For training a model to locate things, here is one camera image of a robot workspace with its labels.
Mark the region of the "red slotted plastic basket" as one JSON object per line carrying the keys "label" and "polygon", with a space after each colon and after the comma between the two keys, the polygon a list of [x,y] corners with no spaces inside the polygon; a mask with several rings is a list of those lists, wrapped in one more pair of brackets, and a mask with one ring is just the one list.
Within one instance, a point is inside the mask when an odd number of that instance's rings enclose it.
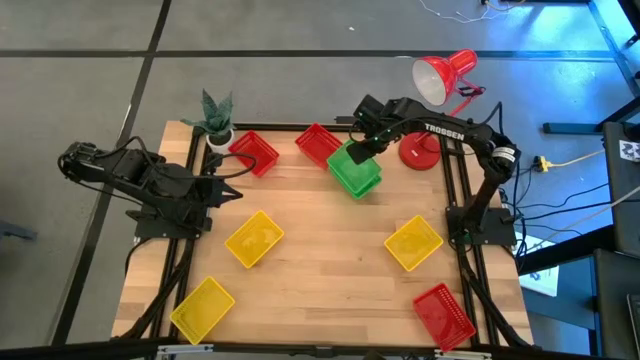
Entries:
{"label": "red slotted plastic basket", "polygon": [[300,151],[323,170],[328,169],[328,158],[342,145],[325,127],[318,123],[309,126],[296,140]]}
{"label": "red slotted plastic basket", "polygon": [[242,153],[255,158],[256,164],[251,172],[256,177],[264,176],[275,166],[279,158],[279,153],[257,132],[247,131],[230,147],[231,153]]}
{"label": "red slotted plastic basket", "polygon": [[431,338],[444,352],[453,350],[477,333],[466,312],[444,283],[416,297],[413,309]]}

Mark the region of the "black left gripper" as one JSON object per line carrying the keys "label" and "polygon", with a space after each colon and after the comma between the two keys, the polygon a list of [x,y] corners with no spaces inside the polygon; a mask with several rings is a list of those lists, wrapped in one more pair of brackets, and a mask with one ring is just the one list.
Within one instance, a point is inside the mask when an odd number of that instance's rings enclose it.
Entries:
{"label": "black left gripper", "polygon": [[196,179],[194,191],[192,206],[195,208],[219,208],[222,204],[243,198],[241,192],[219,179]]}

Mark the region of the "yellow slotted plastic basket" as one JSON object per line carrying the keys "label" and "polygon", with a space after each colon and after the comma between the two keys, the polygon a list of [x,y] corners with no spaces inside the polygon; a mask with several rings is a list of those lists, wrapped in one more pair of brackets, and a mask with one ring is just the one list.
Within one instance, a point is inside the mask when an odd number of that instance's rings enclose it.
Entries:
{"label": "yellow slotted plastic basket", "polygon": [[405,271],[411,272],[443,243],[426,220],[416,215],[388,237],[384,247]]}
{"label": "yellow slotted plastic basket", "polygon": [[170,314],[171,323],[198,345],[235,305],[235,299],[212,277],[205,278]]}
{"label": "yellow slotted plastic basket", "polygon": [[260,210],[225,241],[225,246],[246,269],[249,269],[283,236],[284,231]]}

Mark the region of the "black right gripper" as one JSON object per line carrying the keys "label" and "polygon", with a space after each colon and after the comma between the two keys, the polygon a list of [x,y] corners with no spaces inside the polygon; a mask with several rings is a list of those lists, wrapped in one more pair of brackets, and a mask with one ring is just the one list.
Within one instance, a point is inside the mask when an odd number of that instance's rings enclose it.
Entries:
{"label": "black right gripper", "polygon": [[367,140],[346,146],[346,151],[355,164],[362,164],[368,158],[377,156],[403,137],[402,118],[381,117],[376,125],[376,130]]}

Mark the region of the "black side desk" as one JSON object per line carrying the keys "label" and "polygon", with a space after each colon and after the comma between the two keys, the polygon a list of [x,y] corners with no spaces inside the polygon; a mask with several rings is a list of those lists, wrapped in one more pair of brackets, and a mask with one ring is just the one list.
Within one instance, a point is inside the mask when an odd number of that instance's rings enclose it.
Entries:
{"label": "black side desk", "polygon": [[619,252],[640,257],[640,163],[620,158],[620,140],[637,142],[626,136],[622,124],[605,124],[604,147],[615,245]]}

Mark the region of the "silver frame bracket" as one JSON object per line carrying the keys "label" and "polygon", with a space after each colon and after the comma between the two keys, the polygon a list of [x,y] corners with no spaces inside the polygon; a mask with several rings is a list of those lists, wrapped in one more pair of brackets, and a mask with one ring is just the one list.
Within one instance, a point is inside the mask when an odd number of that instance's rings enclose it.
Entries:
{"label": "silver frame bracket", "polygon": [[157,348],[157,354],[162,356],[177,356],[192,353],[211,353],[214,345],[162,345]]}
{"label": "silver frame bracket", "polygon": [[475,351],[448,351],[441,349],[434,351],[436,360],[493,360],[491,353],[475,352]]}

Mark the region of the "red desk lamp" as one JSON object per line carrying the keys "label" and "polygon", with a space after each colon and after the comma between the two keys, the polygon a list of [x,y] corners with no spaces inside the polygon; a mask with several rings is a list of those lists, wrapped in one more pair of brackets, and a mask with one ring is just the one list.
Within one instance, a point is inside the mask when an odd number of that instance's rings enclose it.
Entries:
{"label": "red desk lamp", "polygon": [[[414,85],[423,98],[435,106],[442,106],[454,93],[459,94],[464,101],[449,113],[455,116],[485,92],[484,87],[464,78],[476,67],[477,62],[477,54],[470,49],[460,50],[446,58],[420,58],[412,66]],[[429,170],[440,160],[439,145],[431,133],[407,135],[400,141],[399,157],[413,170]]]}

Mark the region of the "black diagonal beam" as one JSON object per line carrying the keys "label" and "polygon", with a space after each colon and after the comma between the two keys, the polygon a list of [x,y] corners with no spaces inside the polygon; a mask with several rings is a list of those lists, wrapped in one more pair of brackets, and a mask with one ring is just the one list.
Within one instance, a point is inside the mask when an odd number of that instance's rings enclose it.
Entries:
{"label": "black diagonal beam", "polygon": [[591,256],[598,249],[609,251],[616,249],[613,225],[593,230],[524,255],[518,260],[518,274],[527,275],[579,260]]}

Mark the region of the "black white marker tag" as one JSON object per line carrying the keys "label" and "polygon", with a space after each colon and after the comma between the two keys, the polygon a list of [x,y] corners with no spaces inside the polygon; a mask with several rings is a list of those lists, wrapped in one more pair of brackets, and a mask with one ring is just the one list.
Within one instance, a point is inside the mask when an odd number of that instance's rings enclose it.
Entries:
{"label": "black white marker tag", "polygon": [[640,143],[620,140],[619,156],[623,160],[640,163]]}

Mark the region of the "black aluminium table frame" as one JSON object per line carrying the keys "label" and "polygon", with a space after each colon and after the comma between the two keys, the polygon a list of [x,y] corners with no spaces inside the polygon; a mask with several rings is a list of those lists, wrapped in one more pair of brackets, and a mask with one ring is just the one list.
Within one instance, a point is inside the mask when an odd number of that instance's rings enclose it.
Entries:
{"label": "black aluminium table frame", "polygon": [[[264,176],[238,176],[231,185],[243,198],[212,213],[213,229],[194,247],[185,282],[169,296],[173,309],[205,278],[235,299],[233,308],[203,339],[213,352],[283,353],[329,359],[362,356],[432,356],[435,343],[413,309],[413,300],[444,283],[461,306],[475,312],[476,336],[459,351],[491,353],[493,360],[521,359],[532,346],[508,345],[460,275],[456,252],[441,246],[411,272],[384,247],[385,239],[415,215],[447,234],[445,211],[477,190],[483,172],[461,145],[449,144],[441,162],[413,171],[395,147],[379,156],[382,183],[354,199],[295,144],[301,124],[256,123],[253,130],[279,153]],[[246,269],[225,241],[258,211],[283,231]]]}

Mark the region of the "green slotted plastic basket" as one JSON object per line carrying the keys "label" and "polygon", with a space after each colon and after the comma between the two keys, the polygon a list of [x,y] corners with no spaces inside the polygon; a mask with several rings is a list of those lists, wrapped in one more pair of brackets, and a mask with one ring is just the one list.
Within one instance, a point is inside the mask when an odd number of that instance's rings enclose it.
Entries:
{"label": "green slotted plastic basket", "polygon": [[356,171],[352,175],[344,171],[329,169],[344,190],[354,199],[362,199],[382,181],[378,173]]}
{"label": "green slotted plastic basket", "polygon": [[345,173],[352,175],[356,171],[361,172],[372,172],[378,173],[380,175],[382,168],[374,161],[373,158],[367,159],[362,164],[355,164],[346,151],[346,146],[352,143],[351,140],[348,140],[344,145],[342,145],[337,151],[331,155],[328,160],[328,168],[333,168],[334,170],[344,171]]}

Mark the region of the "white plant pot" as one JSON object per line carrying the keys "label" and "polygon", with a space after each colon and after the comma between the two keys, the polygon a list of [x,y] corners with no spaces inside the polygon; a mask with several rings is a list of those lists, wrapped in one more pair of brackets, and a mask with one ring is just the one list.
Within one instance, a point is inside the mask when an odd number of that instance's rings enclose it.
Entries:
{"label": "white plant pot", "polygon": [[216,154],[228,154],[230,146],[235,141],[235,132],[233,129],[228,130],[226,133],[220,135],[208,134],[206,136],[206,142],[210,150]]}

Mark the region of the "white printed paper sheet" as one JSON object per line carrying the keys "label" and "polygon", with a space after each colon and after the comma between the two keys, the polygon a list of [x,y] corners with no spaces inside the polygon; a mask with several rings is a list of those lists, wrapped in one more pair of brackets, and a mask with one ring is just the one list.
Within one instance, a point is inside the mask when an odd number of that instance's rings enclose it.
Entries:
{"label": "white printed paper sheet", "polygon": [[[525,242],[527,244],[528,254],[553,245],[553,242],[551,241],[542,240],[531,235],[526,236]],[[549,297],[556,297],[558,291],[558,279],[559,267],[555,266],[545,270],[521,275],[519,277],[519,283],[525,289]]]}

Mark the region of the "grey floor object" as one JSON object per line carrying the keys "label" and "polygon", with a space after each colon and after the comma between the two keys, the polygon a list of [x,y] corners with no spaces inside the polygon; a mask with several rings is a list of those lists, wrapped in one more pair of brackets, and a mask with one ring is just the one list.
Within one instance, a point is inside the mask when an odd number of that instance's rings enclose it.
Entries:
{"label": "grey floor object", "polygon": [[18,237],[24,240],[35,240],[37,233],[27,228],[0,220],[0,239],[4,237]]}

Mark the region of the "black stand leg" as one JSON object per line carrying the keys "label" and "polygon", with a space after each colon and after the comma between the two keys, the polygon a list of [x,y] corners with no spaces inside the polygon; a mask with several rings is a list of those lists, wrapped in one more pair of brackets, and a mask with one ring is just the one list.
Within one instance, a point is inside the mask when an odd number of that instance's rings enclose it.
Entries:
{"label": "black stand leg", "polygon": [[606,117],[599,123],[544,123],[542,131],[545,134],[556,135],[598,135],[607,123],[624,123],[640,113],[640,96],[629,101],[620,109]]}

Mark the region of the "green artificial plant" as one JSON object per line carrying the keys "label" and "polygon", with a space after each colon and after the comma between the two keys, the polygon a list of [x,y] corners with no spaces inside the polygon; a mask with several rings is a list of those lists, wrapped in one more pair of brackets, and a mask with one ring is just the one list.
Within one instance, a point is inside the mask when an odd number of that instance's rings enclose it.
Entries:
{"label": "green artificial plant", "polygon": [[201,105],[204,119],[192,121],[181,119],[180,122],[191,127],[202,129],[206,134],[222,137],[234,130],[231,120],[233,111],[233,93],[230,92],[224,99],[216,102],[210,94],[202,89]]}

